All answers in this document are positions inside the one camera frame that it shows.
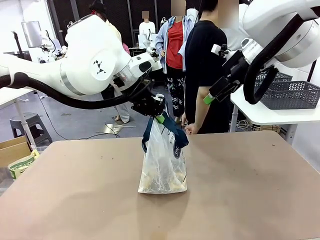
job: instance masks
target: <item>trash bag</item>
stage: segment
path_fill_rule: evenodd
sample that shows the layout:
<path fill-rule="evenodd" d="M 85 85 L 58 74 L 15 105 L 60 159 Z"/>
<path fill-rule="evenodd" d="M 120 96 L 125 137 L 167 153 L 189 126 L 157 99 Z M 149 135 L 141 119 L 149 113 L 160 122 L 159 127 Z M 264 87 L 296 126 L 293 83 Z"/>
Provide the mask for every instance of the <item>trash bag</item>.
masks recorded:
<path fill-rule="evenodd" d="M 189 144 L 188 138 L 165 111 L 162 116 L 163 123 L 150 118 L 143 135 L 142 149 L 145 155 L 139 193 L 173 194 L 187 190 L 183 147 Z"/>

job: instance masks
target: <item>brown tabletop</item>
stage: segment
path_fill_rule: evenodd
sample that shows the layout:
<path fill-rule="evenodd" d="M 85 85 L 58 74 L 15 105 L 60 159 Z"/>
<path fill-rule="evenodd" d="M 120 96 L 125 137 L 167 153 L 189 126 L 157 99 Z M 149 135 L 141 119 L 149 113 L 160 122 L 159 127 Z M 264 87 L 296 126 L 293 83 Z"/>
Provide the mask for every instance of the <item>brown tabletop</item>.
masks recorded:
<path fill-rule="evenodd" d="M 320 176 L 276 133 L 195 135 L 188 191 L 139 194 L 141 138 L 53 143 L 0 197 L 2 240 L 320 236 Z"/>

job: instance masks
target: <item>pink clothing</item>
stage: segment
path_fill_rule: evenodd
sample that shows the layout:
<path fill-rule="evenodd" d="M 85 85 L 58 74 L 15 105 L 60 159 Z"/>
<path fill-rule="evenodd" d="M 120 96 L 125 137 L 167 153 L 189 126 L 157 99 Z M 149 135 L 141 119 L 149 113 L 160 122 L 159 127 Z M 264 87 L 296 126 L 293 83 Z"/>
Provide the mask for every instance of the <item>pink clothing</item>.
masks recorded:
<path fill-rule="evenodd" d="M 125 43 L 122 43 L 122 47 L 128 54 L 130 54 L 129 47 Z"/>

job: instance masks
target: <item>person in black shirt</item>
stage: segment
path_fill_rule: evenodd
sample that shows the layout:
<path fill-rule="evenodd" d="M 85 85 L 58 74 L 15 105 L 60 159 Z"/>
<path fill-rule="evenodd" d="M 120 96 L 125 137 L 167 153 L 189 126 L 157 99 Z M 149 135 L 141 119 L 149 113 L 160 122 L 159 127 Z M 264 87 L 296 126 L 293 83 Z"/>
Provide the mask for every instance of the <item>person in black shirt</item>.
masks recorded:
<path fill-rule="evenodd" d="M 191 31 L 185 46 L 185 113 L 182 125 L 188 135 L 226 133 L 229 130 L 230 97 L 222 102 L 204 103 L 209 89 L 224 70 L 225 59 L 214 53 L 214 44 L 227 44 L 225 33 L 219 29 L 218 0 L 203 0 L 200 21 Z"/>

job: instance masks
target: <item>red shirt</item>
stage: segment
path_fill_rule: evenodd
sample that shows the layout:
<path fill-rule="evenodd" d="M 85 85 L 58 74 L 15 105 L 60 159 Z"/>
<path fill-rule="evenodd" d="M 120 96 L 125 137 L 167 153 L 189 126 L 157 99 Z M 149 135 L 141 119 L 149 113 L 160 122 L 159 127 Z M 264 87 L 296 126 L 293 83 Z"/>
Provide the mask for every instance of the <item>red shirt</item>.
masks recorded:
<path fill-rule="evenodd" d="M 183 69 L 183 59 L 179 50 L 184 41 L 183 21 L 174 22 L 168 31 L 168 46 L 166 49 L 166 64 L 174 69 Z"/>

